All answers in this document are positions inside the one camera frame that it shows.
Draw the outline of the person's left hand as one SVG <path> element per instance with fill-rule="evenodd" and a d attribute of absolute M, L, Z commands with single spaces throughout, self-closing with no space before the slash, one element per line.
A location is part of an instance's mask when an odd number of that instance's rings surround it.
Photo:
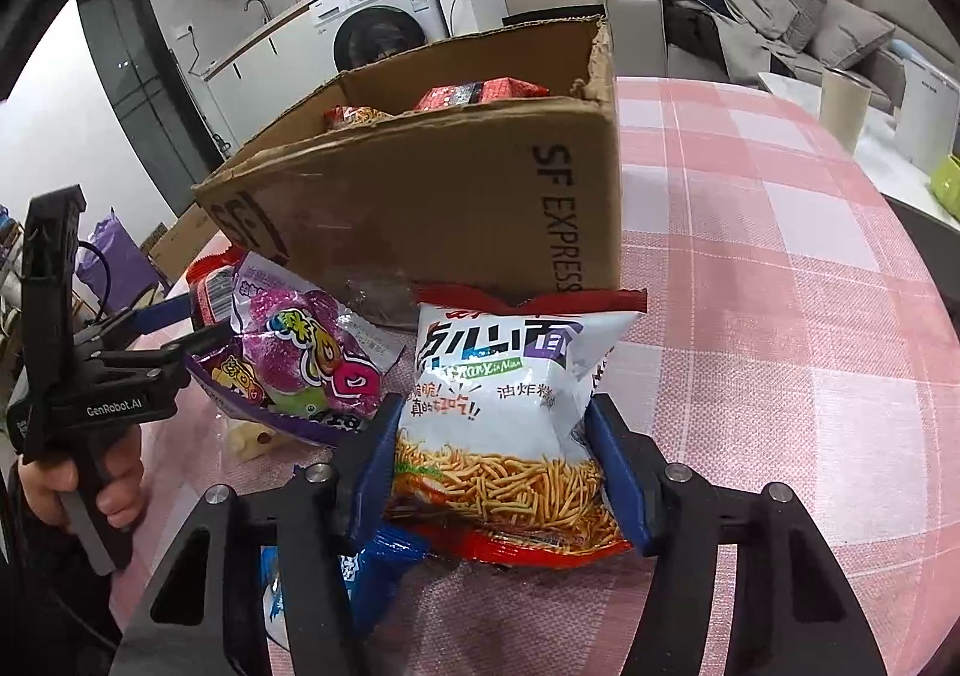
<path fill-rule="evenodd" d="M 103 456 L 103 468 L 107 481 L 96 504 L 112 528 L 123 530 L 139 520 L 146 504 L 139 424 L 130 426 L 110 447 Z M 75 463 L 70 458 L 32 463 L 18 460 L 16 473 L 34 515 L 51 527 L 70 528 L 60 494 L 75 491 L 78 486 Z"/>

